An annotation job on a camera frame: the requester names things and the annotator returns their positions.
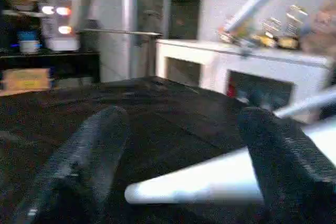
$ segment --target cardboard box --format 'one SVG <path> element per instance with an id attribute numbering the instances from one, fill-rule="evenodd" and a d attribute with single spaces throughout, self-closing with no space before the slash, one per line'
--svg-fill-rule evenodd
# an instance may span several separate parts
<path id="1" fill-rule="evenodd" d="M 51 87 L 49 69 L 10 69 L 4 71 L 5 90 L 43 90 Z"/>

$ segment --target black fabric surface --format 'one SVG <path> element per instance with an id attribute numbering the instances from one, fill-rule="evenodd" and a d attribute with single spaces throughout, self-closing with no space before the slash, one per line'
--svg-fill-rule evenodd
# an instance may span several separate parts
<path id="1" fill-rule="evenodd" d="M 110 105 L 126 110 L 131 133 L 111 188 L 105 222 L 259 221 L 260 208 L 254 205 L 234 210 L 227 204 L 131 206 L 123 196 L 130 183 L 245 146 L 237 129 L 237 114 L 244 105 L 236 100 L 157 77 L 0 100 L 1 223 L 8 221 L 51 154 L 85 119 Z"/>

